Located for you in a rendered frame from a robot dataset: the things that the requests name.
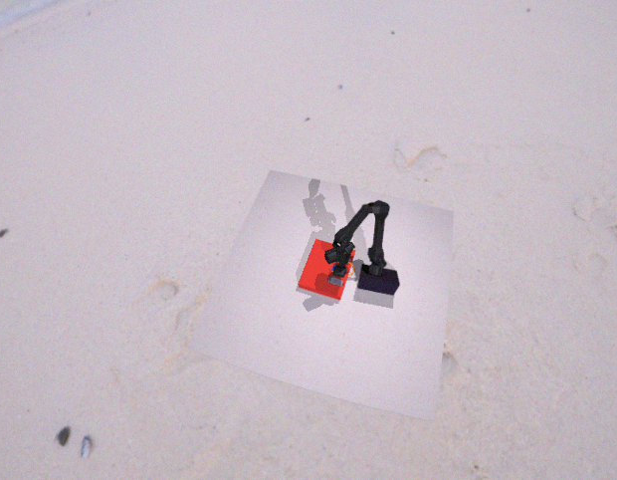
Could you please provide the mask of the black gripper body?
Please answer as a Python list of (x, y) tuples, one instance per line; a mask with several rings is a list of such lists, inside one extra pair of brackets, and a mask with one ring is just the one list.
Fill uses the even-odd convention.
[(341, 265), (338, 266), (338, 267), (334, 267), (333, 276), (337, 276), (337, 277), (340, 277), (340, 278), (344, 278), (345, 277), (345, 274), (346, 274), (346, 270), (345, 270), (346, 266), (345, 265), (348, 265), (349, 259), (350, 259), (350, 256), (348, 258), (345, 258), (345, 259), (341, 258), (341, 259), (338, 260), (338, 262), (339, 262), (338, 265), (340, 265), (340, 264)]

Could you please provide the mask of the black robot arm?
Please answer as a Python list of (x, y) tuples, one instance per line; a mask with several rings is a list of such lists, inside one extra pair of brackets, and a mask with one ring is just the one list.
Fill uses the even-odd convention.
[[(387, 266), (386, 261), (384, 260), (384, 251), (382, 248), (383, 243), (383, 234), (384, 234), (384, 225), (385, 219), (389, 212), (389, 205), (383, 201), (376, 201), (373, 203), (365, 203), (362, 204), (359, 208), (359, 211), (355, 214), (355, 216), (350, 220), (350, 222), (339, 231), (337, 231), (334, 235), (334, 240), (332, 243), (332, 247), (329, 250), (324, 251), (324, 258), (328, 264), (333, 262), (337, 262), (341, 258), (348, 258), (351, 254), (351, 250), (356, 248), (353, 242), (350, 242), (353, 233), (363, 222), (364, 218), (369, 213), (374, 213), (375, 216), (375, 224), (374, 224), (374, 233), (373, 233), (373, 243), (370, 248), (368, 248), (368, 258), (371, 262), (368, 270), (368, 276), (375, 276), (381, 278), (382, 269)], [(337, 243), (340, 244), (337, 245)], [(340, 258), (341, 257), (341, 258)]]

